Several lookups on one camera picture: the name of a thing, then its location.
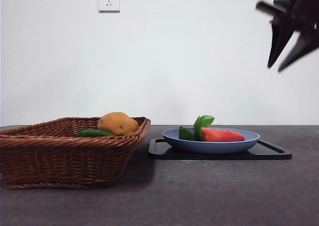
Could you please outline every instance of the table surface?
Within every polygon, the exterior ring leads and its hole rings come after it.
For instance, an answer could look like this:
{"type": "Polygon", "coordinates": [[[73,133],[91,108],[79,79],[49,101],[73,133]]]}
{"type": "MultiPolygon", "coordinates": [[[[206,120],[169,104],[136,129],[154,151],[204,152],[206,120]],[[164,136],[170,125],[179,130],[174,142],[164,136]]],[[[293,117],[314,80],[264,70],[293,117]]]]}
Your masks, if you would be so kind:
{"type": "Polygon", "coordinates": [[[319,225],[319,126],[219,126],[249,130],[291,160],[183,161],[148,157],[151,125],[117,185],[106,189],[1,187],[3,226],[319,225]]]}

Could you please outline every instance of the blue plate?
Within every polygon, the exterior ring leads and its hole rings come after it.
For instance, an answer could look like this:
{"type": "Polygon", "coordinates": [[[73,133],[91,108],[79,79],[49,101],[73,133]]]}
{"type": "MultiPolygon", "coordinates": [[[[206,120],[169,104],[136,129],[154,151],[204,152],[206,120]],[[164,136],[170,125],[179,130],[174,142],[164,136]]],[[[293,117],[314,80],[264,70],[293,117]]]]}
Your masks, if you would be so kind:
{"type": "Polygon", "coordinates": [[[200,142],[190,140],[180,140],[178,138],[179,129],[168,130],[163,133],[163,137],[173,148],[182,151],[191,151],[206,154],[231,154],[246,151],[252,148],[259,140],[260,136],[254,132],[237,129],[215,128],[216,130],[232,130],[245,137],[244,141],[231,142],[200,142]]]}

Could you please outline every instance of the brown wicker basket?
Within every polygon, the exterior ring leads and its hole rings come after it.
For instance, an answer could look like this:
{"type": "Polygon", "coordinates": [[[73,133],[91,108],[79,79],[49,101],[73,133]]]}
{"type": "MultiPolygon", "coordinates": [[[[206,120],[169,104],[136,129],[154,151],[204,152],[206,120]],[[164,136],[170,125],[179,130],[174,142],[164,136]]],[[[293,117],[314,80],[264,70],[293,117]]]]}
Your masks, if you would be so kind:
{"type": "Polygon", "coordinates": [[[112,186],[146,136],[151,121],[135,117],[136,132],[126,136],[74,137],[96,129],[100,118],[61,118],[0,131],[0,173],[6,188],[112,186]]]}

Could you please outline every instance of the green vegetable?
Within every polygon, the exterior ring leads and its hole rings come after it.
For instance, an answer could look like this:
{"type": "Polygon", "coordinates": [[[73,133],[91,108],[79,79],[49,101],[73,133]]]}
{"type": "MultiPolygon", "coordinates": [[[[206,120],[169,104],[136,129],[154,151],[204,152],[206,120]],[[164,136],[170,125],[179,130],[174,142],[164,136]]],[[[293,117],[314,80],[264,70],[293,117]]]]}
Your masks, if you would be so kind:
{"type": "Polygon", "coordinates": [[[203,115],[202,117],[198,117],[194,123],[195,137],[197,141],[205,141],[201,135],[202,127],[209,127],[211,123],[214,121],[214,117],[210,115],[203,115]]]}
{"type": "Polygon", "coordinates": [[[194,132],[180,126],[179,139],[191,141],[205,141],[202,137],[201,128],[206,128],[214,121],[214,117],[210,115],[199,116],[194,123],[194,132]]]}
{"type": "Polygon", "coordinates": [[[191,132],[190,130],[180,126],[179,128],[179,136],[181,140],[195,140],[195,134],[194,132],[191,132]]]}
{"type": "Polygon", "coordinates": [[[101,136],[112,136],[112,135],[114,135],[112,132],[103,131],[103,130],[95,130],[95,129],[82,130],[74,134],[74,136],[77,136],[77,137],[101,137],[101,136]]]}

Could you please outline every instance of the electrical outlet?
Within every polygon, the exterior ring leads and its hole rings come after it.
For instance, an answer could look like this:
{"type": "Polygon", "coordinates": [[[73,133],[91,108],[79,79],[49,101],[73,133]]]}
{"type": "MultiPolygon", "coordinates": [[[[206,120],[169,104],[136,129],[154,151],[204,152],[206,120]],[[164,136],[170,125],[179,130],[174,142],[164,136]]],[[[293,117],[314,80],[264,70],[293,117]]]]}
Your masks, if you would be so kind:
{"type": "Polygon", "coordinates": [[[120,0],[98,0],[99,11],[120,11],[120,0]]]}

